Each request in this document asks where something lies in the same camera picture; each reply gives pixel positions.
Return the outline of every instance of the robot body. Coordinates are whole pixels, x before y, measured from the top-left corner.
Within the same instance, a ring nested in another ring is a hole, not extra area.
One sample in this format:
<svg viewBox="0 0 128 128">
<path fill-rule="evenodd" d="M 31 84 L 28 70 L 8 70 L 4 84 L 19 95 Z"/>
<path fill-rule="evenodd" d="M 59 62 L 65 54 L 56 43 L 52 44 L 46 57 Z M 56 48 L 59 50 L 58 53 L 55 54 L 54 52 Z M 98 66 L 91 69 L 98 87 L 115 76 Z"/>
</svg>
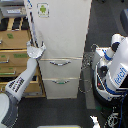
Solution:
<svg viewBox="0 0 128 128">
<path fill-rule="evenodd" d="M 99 57 L 96 57 L 98 56 L 96 49 L 92 64 L 95 67 L 94 92 L 103 102 L 113 104 L 113 100 L 117 101 L 128 90 L 128 87 L 123 85 L 128 74 L 128 37 L 119 38 L 119 35 L 115 34 L 112 37 L 111 47 L 98 49 L 101 49 L 101 52 Z M 100 58 L 97 64 L 95 64 L 96 58 Z"/>
</svg>

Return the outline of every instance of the label sticker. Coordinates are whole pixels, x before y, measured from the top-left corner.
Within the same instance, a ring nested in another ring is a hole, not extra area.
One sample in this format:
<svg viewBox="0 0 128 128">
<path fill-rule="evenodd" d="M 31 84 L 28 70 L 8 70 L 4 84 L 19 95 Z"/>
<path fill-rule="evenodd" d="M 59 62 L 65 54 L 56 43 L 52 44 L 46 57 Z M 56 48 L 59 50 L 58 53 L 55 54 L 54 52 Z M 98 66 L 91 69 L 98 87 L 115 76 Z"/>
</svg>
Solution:
<svg viewBox="0 0 128 128">
<path fill-rule="evenodd" d="M 7 10 L 9 14 L 20 14 L 20 9 Z"/>
<path fill-rule="evenodd" d="M 9 70 L 13 69 L 13 68 L 8 68 Z"/>
<path fill-rule="evenodd" d="M 125 67 L 122 64 L 120 64 L 112 78 L 113 82 L 117 87 L 121 86 L 127 74 L 128 74 L 127 69 L 125 69 Z"/>
<path fill-rule="evenodd" d="M 6 58 L 6 56 L 5 55 L 1 55 L 1 58 Z"/>
<path fill-rule="evenodd" d="M 26 53 L 23 54 L 13 54 L 14 58 L 28 58 L 28 55 Z"/>
<path fill-rule="evenodd" d="M 7 34 L 9 39 L 13 39 L 13 35 L 11 33 Z"/>
<path fill-rule="evenodd" d="M 39 17 L 49 17 L 49 5 L 47 3 L 37 4 Z"/>
</svg>

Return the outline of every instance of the black floor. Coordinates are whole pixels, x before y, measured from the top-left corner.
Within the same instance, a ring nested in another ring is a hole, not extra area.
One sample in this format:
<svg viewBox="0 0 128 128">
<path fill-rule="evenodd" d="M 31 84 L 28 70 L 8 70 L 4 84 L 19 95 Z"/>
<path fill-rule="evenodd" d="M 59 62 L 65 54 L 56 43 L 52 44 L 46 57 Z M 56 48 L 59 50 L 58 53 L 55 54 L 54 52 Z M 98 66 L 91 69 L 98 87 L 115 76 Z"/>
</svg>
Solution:
<svg viewBox="0 0 128 128">
<path fill-rule="evenodd" d="M 115 33 L 126 36 L 120 23 L 120 12 L 128 8 L 128 1 L 120 0 L 92 0 L 89 32 L 87 35 L 85 52 L 91 52 L 92 44 L 100 47 L 110 46 L 111 37 Z M 46 98 L 25 99 L 19 104 L 19 118 L 14 128 L 36 128 L 45 125 L 79 125 L 92 128 L 90 116 L 97 116 L 101 128 L 105 119 L 97 109 L 86 108 L 85 94 L 79 91 L 77 99 L 47 100 Z"/>
</svg>

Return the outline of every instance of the drawer handle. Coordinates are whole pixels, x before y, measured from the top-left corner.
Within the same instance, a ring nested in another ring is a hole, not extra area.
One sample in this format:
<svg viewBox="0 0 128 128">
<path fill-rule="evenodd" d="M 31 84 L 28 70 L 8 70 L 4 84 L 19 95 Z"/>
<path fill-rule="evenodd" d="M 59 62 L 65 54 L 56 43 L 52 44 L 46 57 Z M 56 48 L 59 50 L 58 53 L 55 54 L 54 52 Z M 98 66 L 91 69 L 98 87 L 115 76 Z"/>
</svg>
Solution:
<svg viewBox="0 0 128 128">
<path fill-rule="evenodd" d="M 0 73 L 0 75 L 15 75 L 16 74 L 16 71 L 14 72 L 3 72 L 3 73 Z"/>
<path fill-rule="evenodd" d="M 7 61 L 0 61 L 0 64 L 8 63 L 8 62 L 9 62 L 9 59 L 7 59 Z"/>
<path fill-rule="evenodd" d="M 5 86 L 2 86 L 0 92 L 5 92 Z"/>
<path fill-rule="evenodd" d="M 54 82 L 54 83 L 56 83 L 56 84 L 66 84 L 66 83 L 68 83 L 69 82 L 69 80 L 66 80 L 66 81 L 63 81 L 63 80 L 56 80 L 56 81 L 52 81 L 52 82 Z"/>
<path fill-rule="evenodd" d="M 54 65 L 57 65 L 57 66 L 64 66 L 64 65 L 66 65 L 66 64 L 71 63 L 71 61 L 67 61 L 67 62 L 64 62 L 64 63 L 62 63 L 62 64 L 58 64 L 58 63 L 56 63 L 56 62 L 54 62 L 54 61 L 51 61 L 50 63 L 51 63 L 51 64 L 54 64 Z"/>
</svg>

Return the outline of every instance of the white drawer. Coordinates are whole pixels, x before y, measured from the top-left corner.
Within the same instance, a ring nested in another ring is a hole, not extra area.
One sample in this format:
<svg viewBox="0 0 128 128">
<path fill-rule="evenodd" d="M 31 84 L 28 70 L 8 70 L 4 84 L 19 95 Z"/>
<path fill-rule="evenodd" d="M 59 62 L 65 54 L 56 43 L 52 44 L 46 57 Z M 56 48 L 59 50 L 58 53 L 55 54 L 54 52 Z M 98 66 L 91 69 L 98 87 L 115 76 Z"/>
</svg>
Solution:
<svg viewBox="0 0 128 128">
<path fill-rule="evenodd" d="M 39 61 L 42 78 L 79 77 L 82 59 Z"/>
<path fill-rule="evenodd" d="M 43 80 L 47 99 L 77 98 L 79 79 Z"/>
</svg>

